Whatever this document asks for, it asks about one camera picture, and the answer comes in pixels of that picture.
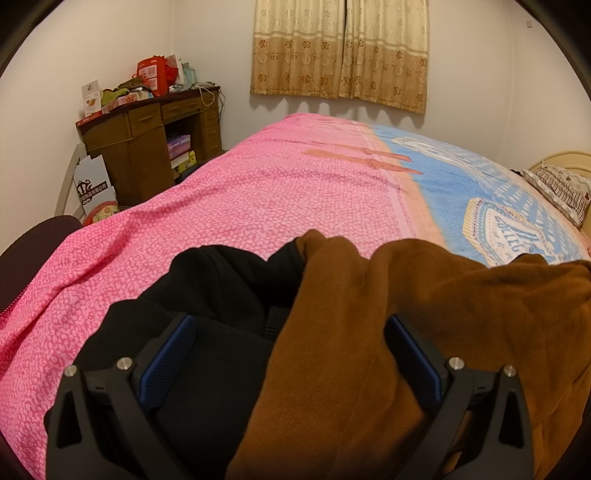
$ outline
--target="red bag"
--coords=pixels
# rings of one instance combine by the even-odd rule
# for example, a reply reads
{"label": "red bag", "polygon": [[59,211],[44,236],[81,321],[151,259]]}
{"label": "red bag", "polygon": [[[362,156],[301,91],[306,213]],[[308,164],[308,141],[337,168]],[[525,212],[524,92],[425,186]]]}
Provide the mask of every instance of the red bag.
{"label": "red bag", "polygon": [[178,68],[167,64],[164,57],[154,56],[138,63],[138,76],[150,87],[155,97],[168,93],[178,76]]}

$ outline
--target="blue pad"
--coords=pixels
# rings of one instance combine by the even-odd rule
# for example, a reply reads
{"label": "blue pad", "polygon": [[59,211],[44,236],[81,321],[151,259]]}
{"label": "blue pad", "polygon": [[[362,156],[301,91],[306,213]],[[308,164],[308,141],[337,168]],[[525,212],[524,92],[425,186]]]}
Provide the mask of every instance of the blue pad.
{"label": "blue pad", "polygon": [[148,412],[162,405],[197,338],[197,321],[186,315],[140,377],[139,403]]}

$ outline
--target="floral pattern curtain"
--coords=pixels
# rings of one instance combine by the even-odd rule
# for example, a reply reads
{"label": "floral pattern curtain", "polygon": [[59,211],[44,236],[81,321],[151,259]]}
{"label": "floral pattern curtain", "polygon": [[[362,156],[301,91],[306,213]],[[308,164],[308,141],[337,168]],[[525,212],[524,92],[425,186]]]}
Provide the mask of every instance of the floral pattern curtain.
{"label": "floral pattern curtain", "polygon": [[344,98],[425,113],[427,0],[347,0]]}
{"label": "floral pattern curtain", "polygon": [[251,93],[338,98],[346,0],[257,0]]}

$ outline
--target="pillow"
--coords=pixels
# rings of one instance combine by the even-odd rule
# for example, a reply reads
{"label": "pillow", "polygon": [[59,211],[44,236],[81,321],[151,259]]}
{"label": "pillow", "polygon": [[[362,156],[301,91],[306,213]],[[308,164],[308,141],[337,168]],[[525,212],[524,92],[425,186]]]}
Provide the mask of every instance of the pillow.
{"label": "pillow", "polygon": [[545,161],[534,171],[524,170],[523,178],[560,210],[575,227],[583,226],[591,203],[591,180]]}

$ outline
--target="desk drawer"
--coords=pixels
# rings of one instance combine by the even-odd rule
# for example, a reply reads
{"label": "desk drawer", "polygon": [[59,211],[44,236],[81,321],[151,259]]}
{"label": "desk drawer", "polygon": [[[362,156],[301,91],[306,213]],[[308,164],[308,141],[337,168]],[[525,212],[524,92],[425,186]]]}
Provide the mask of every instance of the desk drawer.
{"label": "desk drawer", "polygon": [[220,143],[220,128],[218,124],[203,130],[203,146],[205,149],[211,145],[219,145]]}
{"label": "desk drawer", "polygon": [[201,100],[203,100],[203,110],[218,110],[219,109],[219,92],[202,91]]}
{"label": "desk drawer", "polygon": [[218,121],[218,111],[217,110],[208,110],[201,114],[201,123],[203,128],[210,128],[213,125],[217,125]]}
{"label": "desk drawer", "polygon": [[184,114],[199,113],[203,110],[203,102],[200,98],[190,98],[179,103]]}
{"label": "desk drawer", "polygon": [[131,133],[134,137],[138,137],[149,130],[160,127],[162,125],[160,104],[152,103],[151,105],[130,110],[129,124],[131,126]]}
{"label": "desk drawer", "polygon": [[172,121],[182,114],[184,114],[183,102],[166,103],[162,106],[162,120],[165,122]]}
{"label": "desk drawer", "polygon": [[218,124],[203,130],[203,153],[205,159],[210,159],[222,152],[222,139]]}

